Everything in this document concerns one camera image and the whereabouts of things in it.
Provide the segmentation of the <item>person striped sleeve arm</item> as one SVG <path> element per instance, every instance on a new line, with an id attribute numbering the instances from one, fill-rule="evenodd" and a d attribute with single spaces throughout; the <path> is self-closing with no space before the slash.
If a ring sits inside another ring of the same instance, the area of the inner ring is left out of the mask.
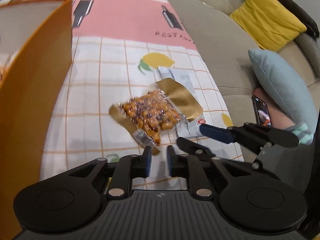
<path id="1" fill-rule="evenodd" d="M 307 127 L 306 123 L 290 126 L 285 130 L 293 133 L 299 139 L 300 144 L 311 145 L 313 142 L 314 133 Z"/>

